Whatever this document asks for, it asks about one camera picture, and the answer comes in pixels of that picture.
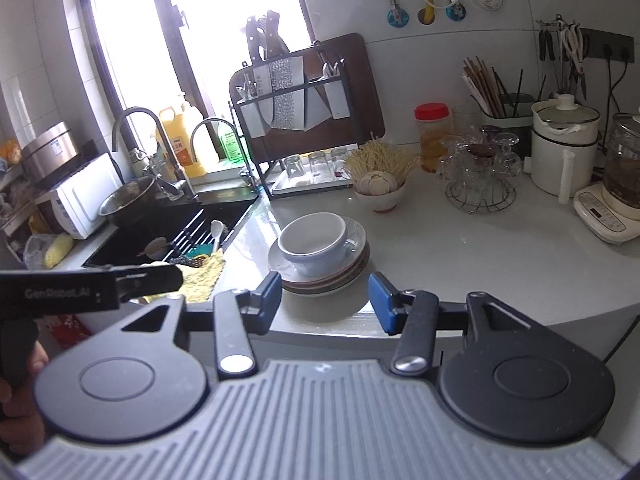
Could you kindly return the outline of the person's left hand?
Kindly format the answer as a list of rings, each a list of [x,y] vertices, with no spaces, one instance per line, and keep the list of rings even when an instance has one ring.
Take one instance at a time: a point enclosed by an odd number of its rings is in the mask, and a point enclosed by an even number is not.
[[[24,382],[13,389],[1,378],[1,408],[6,416],[1,422],[1,442],[18,456],[38,451],[46,440],[44,423],[32,394],[32,384],[48,363],[47,352],[37,341],[26,361],[28,375]]]

